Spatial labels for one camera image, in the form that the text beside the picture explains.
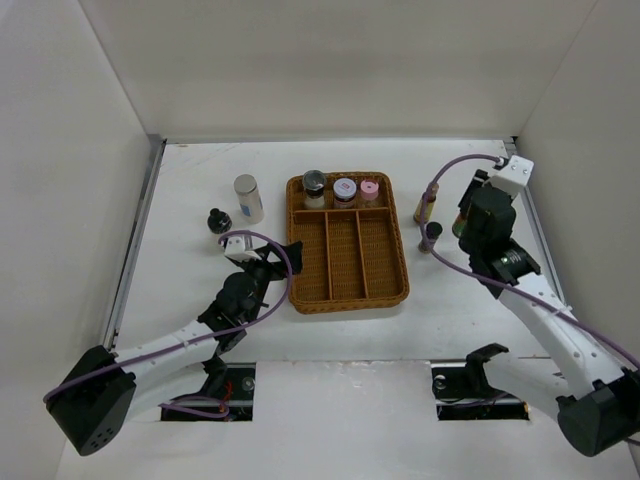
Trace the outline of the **green-label chili sauce bottle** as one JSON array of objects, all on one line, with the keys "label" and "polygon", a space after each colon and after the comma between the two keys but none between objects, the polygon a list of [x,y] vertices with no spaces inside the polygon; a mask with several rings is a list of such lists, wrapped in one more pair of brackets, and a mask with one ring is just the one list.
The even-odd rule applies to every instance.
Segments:
[{"label": "green-label chili sauce bottle", "polygon": [[452,233],[456,238],[460,238],[467,223],[467,213],[460,211],[452,224]]}]

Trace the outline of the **yellow-label oil bottle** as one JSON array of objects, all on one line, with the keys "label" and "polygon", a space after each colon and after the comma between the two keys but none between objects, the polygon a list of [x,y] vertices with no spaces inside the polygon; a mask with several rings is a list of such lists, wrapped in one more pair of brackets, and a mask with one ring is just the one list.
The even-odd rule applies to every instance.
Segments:
[{"label": "yellow-label oil bottle", "polygon": [[419,224],[420,222],[424,222],[425,224],[429,223],[437,200],[438,192],[439,184],[434,183],[431,188],[421,196],[413,215],[413,219],[416,224]]}]

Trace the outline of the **black-cap pepper jar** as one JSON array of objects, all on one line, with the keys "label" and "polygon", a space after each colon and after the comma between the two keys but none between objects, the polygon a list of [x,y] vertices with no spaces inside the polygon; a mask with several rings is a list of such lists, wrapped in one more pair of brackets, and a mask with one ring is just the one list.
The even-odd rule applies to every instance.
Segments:
[{"label": "black-cap pepper jar", "polygon": [[425,236],[422,238],[418,245],[418,249],[421,253],[429,254],[431,249],[435,246],[435,243],[440,238],[443,232],[443,227],[439,222],[431,221],[425,225]]}]

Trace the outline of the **black-top salt grinder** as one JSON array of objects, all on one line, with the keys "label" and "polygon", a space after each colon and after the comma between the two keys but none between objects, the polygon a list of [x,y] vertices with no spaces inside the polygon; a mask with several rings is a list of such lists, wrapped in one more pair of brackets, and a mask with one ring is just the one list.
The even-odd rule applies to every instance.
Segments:
[{"label": "black-top salt grinder", "polygon": [[327,184],[326,176],[319,170],[309,170],[302,177],[304,190],[304,205],[307,209],[325,208],[324,190]]}]

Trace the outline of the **white-lid sauce jar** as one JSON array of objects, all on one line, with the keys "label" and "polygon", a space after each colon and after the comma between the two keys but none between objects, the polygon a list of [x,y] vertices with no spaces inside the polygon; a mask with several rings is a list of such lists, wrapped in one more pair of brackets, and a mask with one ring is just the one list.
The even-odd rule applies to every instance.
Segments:
[{"label": "white-lid sauce jar", "polygon": [[335,209],[352,209],[356,204],[357,185],[350,178],[342,177],[333,183]]}]

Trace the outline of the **pink-cap spice shaker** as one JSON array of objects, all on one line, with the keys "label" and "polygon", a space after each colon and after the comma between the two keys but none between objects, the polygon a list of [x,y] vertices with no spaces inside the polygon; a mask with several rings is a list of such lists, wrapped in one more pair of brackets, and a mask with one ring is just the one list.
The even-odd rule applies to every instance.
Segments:
[{"label": "pink-cap spice shaker", "polygon": [[379,206],[380,187],[373,179],[365,179],[360,183],[359,205],[361,208],[373,208]]}]

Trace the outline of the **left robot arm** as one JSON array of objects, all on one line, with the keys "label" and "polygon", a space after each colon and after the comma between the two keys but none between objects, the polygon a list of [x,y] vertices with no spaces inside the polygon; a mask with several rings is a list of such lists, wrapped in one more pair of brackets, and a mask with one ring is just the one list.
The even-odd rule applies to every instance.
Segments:
[{"label": "left robot arm", "polygon": [[219,395],[226,373],[222,355],[275,312],[266,293],[273,282],[293,285],[303,269],[303,244],[266,240],[227,258],[237,271],[195,320],[120,352],[92,347],[45,395],[47,411],[79,455],[104,448],[126,421],[147,409],[185,411],[188,401]]}]

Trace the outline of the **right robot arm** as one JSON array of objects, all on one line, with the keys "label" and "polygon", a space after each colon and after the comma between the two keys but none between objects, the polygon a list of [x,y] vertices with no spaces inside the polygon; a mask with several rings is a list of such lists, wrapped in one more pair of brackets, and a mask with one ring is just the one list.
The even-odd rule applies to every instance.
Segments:
[{"label": "right robot arm", "polygon": [[579,453],[593,457],[639,431],[639,371],[605,349],[604,337],[577,322],[537,262],[512,239],[513,200],[523,184],[479,170],[459,207],[459,246],[472,277],[514,313],[558,370],[530,370],[508,348],[490,344],[467,357],[464,384],[483,396],[504,390],[555,419]]}]

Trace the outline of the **silver-lid jar white beads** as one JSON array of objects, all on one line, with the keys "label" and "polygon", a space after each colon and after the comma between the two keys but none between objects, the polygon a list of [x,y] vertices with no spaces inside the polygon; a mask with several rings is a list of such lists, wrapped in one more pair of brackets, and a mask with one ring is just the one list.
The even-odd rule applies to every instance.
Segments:
[{"label": "silver-lid jar white beads", "polygon": [[239,175],[233,187],[245,220],[251,224],[260,223],[264,219],[264,209],[256,179],[250,174]]}]

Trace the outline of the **small black round bottle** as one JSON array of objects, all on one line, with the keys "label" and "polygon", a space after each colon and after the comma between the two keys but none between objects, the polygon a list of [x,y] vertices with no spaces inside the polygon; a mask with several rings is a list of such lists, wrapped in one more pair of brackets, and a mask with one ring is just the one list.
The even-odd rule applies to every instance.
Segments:
[{"label": "small black round bottle", "polygon": [[212,234],[222,235],[228,232],[232,225],[232,220],[226,212],[218,208],[213,208],[209,211],[207,226]]}]

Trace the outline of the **brown wicker divided basket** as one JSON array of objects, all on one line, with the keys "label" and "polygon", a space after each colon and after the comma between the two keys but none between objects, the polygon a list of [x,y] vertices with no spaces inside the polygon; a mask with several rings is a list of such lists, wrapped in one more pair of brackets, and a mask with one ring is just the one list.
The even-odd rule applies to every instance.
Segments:
[{"label": "brown wicker divided basket", "polygon": [[[326,175],[325,207],[308,209],[301,175],[286,185],[287,241],[302,243],[303,268],[289,300],[302,314],[390,308],[409,295],[409,277],[392,184],[382,172]],[[373,207],[335,208],[333,183],[349,178],[380,187]]]}]

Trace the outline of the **right aluminium table rail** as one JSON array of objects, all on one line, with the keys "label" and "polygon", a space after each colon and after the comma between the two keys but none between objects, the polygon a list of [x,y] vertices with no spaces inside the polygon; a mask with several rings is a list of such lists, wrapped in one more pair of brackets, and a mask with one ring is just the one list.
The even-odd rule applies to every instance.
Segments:
[{"label": "right aluminium table rail", "polygon": [[535,327],[540,324],[534,317],[535,313],[547,316],[550,312],[538,302],[533,301],[532,298],[537,297],[539,300],[551,301],[553,305],[558,306],[560,302],[565,301],[565,296],[528,186],[519,190],[513,205],[517,212],[514,228],[515,240],[541,267],[543,280],[547,282],[548,286],[541,290],[542,297],[538,295],[538,290],[528,290],[530,294],[528,298],[508,291],[501,295],[500,302],[525,325],[540,345],[541,350],[538,357],[551,358],[552,355],[548,349],[550,337],[547,333],[539,336],[535,332]]}]

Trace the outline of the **aluminium table rail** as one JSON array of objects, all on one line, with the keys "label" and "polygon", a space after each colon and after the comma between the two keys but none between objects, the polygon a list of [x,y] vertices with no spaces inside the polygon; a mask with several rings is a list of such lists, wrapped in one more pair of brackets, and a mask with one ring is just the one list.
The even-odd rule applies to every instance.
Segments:
[{"label": "aluminium table rail", "polygon": [[121,330],[131,282],[167,143],[166,139],[159,134],[150,134],[147,138],[151,147],[150,155],[146,162],[145,174],[136,204],[122,268],[115,285],[111,306],[107,310],[104,324],[102,345],[108,350],[113,349],[117,344]]},{"label": "aluminium table rail", "polygon": [[540,345],[541,350],[538,357],[551,358],[552,355],[548,349],[550,337],[547,333],[539,336],[535,332],[535,327],[540,324],[534,317],[535,313],[547,316],[550,312],[538,302],[533,301],[532,298],[537,297],[539,300],[551,301],[553,305],[558,306],[560,302],[565,301],[565,296],[528,186],[519,190],[513,205],[517,212],[514,228],[515,240],[541,267],[543,280],[547,282],[548,286],[541,290],[542,297],[538,295],[538,290],[528,290],[530,294],[528,298],[508,291],[501,295],[500,302],[525,325]]}]

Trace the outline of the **left aluminium table rail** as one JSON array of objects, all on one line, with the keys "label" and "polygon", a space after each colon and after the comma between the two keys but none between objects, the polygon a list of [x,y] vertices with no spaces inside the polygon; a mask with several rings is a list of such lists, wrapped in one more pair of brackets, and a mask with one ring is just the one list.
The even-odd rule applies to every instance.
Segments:
[{"label": "left aluminium table rail", "polygon": [[104,324],[102,345],[108,350],[113,349],[117,344],[121,330],[131,282],[167,143],[166,139],[159,134],[150,134],[147,138],[151,147],[150,155],[146,162],[145,174],[136,204],[122,268],[115,285],[111,306],[107,310]]}]

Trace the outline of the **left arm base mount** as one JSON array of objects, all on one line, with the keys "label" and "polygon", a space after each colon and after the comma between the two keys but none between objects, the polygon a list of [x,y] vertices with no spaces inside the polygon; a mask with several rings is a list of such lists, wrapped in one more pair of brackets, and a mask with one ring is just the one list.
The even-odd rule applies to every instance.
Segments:
[{"label": "left arm base mount", "polygon": [[219,361],[197,393],[184,394],[177,410],[162,407],[161,422],[251,422],[257,365]]}]

